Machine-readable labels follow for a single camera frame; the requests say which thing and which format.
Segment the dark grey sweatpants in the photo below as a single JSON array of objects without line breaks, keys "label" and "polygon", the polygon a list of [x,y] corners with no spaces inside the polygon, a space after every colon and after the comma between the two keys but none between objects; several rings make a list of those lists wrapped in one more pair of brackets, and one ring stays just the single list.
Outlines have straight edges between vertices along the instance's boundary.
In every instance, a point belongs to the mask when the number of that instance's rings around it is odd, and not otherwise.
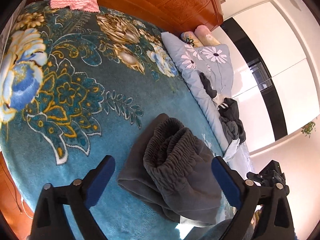
[{"label": "dark grey sweatpants", "polygon": [[217,223],[222,191],[213,176],[213,153],[178,119],[158,115],[139,136],[118,185],[176,223]]}]

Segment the light blue shirt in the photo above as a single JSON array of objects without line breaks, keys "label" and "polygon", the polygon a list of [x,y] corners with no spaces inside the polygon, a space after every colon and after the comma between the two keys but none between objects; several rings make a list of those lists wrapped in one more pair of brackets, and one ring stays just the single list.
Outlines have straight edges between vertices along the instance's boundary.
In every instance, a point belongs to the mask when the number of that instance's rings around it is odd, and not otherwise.
[{"label": "light blue shirt", "polygon": [[236,152],[238,151],[240,145],[240,139],[232,140],[230,145],[228,146],[227,150],[224,153],[223,160],[227,163],[230,160],[233,159],[235,156]]}]

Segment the green plant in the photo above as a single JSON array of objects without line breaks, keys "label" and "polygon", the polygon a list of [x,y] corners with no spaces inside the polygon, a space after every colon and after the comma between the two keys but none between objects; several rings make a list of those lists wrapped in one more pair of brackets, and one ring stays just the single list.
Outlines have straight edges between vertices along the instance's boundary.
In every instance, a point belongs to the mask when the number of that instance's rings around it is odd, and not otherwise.
[{"label": "green plant", "polygon": [[301,133],[303,135],[305,135],[306,137],[310,138],[311,137],[311,133],[313,131],[316,131],[316,123],[314,121],[310,121],[308,122],[306,125],[304,125],[301,128]]}]

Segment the grey garment on quilt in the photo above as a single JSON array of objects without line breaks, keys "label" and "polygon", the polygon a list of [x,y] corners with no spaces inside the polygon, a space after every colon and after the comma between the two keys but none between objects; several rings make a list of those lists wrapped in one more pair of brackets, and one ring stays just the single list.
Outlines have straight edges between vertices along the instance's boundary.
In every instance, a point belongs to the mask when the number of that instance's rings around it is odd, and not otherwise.
[{"label": "grey garment on quilt", "polygon": [[239,139],[239,129],[235,121],[231,121],[224,117],[219,117],[224,135],[230,144],[233,140]]}]

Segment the black white jacket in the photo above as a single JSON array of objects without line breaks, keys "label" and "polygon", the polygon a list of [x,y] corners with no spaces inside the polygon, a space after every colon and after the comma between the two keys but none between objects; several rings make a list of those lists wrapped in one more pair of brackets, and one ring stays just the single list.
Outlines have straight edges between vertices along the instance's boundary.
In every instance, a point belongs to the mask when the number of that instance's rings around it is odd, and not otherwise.
[{"label": "black white jacket", "polygon": [[200,73],[200,80],[202,85],[209,95],[213,103],[216,104],[217,110],[219,112],[219,117],[227,118],[231,121],[235,121],[238,125],[239,129],[239,139],[240,145],[246,141],[246,132],[244,130],[244,126],[242,121],[240,120],[239,107],[237,101],[227,98],[222,94],[219,94],[216,90],[214,90],[211,86],[210,80],[205,76],[204,73]]}]

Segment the white black glossy wardrobe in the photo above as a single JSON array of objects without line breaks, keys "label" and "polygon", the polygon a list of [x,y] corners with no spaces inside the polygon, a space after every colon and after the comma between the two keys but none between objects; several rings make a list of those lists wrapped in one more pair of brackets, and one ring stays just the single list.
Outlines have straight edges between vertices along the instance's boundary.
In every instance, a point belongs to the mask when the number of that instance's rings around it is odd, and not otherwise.
[{"label": "white black glossy wardrobe", "polygon": [[319,115],[306,54],[272,3],[229,18],[213,36],[229,48],[232,98],[238,102],[250,152],[294,133]]}]

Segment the light blue floral quilt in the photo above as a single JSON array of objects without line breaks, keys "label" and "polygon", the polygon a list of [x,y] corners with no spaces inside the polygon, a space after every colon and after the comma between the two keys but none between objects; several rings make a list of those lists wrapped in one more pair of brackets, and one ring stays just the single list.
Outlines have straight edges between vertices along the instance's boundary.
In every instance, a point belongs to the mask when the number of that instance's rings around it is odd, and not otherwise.
[{"label": "light blue floral quilt", "polygon": [[224,161],[245,178],[253,167],[238,103],[231,98],[234,72],[228,46],[193,47],[169,32],[161,38],[206,117]]}]

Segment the teal floral bed blanket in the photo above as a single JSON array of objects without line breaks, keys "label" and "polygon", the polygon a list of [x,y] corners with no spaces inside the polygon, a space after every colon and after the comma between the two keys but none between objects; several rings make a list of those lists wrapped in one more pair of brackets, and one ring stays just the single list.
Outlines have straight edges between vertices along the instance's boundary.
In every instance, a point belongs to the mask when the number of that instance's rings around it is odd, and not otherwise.
[{"label": "teal floral bed blanket", "polygon": [[159,27],[107,8],[19,10],[1,64],[1,149],[31,209],[45,183],[68,185],[105,155],[119,173],[161,113],[222,155]]}]

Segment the pink floral pillow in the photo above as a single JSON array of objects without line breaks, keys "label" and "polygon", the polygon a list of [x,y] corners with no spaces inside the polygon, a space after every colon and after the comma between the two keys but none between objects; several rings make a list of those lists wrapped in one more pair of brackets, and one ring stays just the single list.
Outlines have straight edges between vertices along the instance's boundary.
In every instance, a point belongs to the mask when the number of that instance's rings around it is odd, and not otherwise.
[{"label": "pink floral pillow", "polygon": [[220,42],[212,35],[211,31],[205,25],[199,25],[194,33],[204,46],[220,45]]}]

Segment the pink knitted cloth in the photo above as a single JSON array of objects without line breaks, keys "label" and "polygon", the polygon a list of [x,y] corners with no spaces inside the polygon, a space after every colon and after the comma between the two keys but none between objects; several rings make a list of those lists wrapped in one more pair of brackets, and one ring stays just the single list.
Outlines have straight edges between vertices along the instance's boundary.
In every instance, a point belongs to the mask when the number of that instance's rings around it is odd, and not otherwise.
[{"label": "pink knitted cloth", "polygon": [[98,0],[50,0],[50,7],[52,9],[69,7],[71,10],[100,12]]}]

